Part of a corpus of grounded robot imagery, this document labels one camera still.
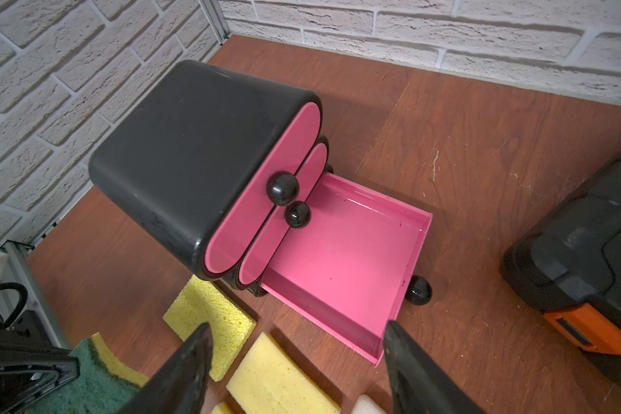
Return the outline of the green wavy scouring sponge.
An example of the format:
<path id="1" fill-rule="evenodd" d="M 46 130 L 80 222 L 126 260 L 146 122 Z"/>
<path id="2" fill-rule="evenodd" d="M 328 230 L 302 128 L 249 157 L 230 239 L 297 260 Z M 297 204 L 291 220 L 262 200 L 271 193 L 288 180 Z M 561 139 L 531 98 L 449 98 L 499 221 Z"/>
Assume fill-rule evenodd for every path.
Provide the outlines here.
<path id="1" fill-rule="evenodd" d="M 116 413 L 149 381 L 128 367 L 99 333 L 71 352 L 79 363 L 79 377 L 31 405 L 27 413 Z"/>

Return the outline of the black drawer cabinet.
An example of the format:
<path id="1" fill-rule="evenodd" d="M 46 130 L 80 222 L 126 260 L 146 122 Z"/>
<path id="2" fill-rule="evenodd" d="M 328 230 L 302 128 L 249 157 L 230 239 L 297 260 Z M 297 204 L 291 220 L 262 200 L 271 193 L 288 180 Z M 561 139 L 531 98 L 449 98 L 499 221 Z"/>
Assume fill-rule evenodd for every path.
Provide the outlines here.
<path id="1" fill-rule="evenodd" d="M 91 156 L 93 184 L 200 279 L 221 279 L 255 296 L 289 229 L 311 219 L 305 201 L 324 173 L 320 129 L 297 172 L 267 181 L 274 202 L 239 262 L 205 267 L 210 238 L 314 91 L 195 60 L 174 66 Z"/>

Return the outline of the pink bottom drawer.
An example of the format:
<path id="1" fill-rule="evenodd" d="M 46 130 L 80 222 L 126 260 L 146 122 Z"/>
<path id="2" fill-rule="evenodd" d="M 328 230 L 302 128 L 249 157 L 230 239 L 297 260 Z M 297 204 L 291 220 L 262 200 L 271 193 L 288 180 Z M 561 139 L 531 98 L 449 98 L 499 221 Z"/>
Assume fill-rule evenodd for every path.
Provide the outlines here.
<path id="1" fill-rule="evenodd" d="M 287 231 L 262 287 L 372 364 L 400 313 L 433 215 L 327 172 Z"/>

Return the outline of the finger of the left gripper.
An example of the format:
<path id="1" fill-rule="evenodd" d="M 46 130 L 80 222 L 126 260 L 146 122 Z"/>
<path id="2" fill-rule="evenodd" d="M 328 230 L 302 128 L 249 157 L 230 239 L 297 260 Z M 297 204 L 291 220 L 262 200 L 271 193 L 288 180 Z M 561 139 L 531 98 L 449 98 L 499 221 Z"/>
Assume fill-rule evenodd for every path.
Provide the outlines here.
<path id="1" fill-rule="evenodd" d="M 24 413 L 79 374 L 79 360 L 68 350 L 0 348 L 0 413 Z"/>

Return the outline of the beige sponge pad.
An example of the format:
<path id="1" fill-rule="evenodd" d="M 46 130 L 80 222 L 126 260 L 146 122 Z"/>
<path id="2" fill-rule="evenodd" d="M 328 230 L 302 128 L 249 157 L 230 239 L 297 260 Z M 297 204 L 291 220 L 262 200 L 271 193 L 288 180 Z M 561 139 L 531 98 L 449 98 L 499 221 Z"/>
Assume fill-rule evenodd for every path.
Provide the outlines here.
<path id="1" fill-rule="evenodd" d="M 351 414 L 386 414 L 372 398 L 366 394 L 360 395 L 355 402 Z"/>

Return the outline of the bright yellow porous sponge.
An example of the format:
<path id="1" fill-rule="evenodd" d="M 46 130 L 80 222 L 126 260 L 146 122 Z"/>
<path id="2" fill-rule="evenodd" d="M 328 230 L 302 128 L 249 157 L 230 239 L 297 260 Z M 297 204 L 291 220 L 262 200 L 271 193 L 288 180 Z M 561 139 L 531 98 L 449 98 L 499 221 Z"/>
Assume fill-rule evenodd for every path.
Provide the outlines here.
<path id="1" fill-rule="evenodd" d="M 213 283 L 191 276 L 163 316 L 186 341 L 201 324 L 209 324 L 213 341 L 210 377 L 221 382 L 256 327 L 255 320 Z"/>

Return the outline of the pink top drawer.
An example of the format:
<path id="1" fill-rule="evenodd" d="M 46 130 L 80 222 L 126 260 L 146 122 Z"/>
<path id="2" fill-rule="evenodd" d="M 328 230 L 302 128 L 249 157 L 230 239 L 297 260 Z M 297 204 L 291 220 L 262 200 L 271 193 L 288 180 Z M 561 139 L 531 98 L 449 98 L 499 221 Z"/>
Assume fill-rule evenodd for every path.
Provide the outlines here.
<path id="1" fill-rule="evenodd" d="M 274 208 L 267 181 L 277 172 L 294 174 L 311 151 L 321 126 L 317 103 L 306 103 L 230 208 L 205 251 L 205 267 L 222 274 L 236 265 Z"/>

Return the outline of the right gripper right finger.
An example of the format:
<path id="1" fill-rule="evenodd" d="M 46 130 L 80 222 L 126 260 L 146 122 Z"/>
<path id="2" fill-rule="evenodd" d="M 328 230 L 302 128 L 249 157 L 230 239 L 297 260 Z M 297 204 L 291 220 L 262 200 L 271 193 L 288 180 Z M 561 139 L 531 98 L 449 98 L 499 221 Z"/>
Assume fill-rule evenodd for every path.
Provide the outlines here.
<path id="1" fill-rule="evenodd" d="M 386 325 L 384 357 L 396 413 L 483 412 L 395 321 Z"/>

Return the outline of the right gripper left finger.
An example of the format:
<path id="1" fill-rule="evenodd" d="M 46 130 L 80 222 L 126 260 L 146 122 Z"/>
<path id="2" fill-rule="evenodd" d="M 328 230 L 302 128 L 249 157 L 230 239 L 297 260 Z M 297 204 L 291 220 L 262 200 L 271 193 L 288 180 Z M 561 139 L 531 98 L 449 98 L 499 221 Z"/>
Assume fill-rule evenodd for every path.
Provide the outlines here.
<path id="1" fill-rule="evenodd" d="M 121 413 L 199 413 L 210 379 L 210 324 L 198 326 Z"/>

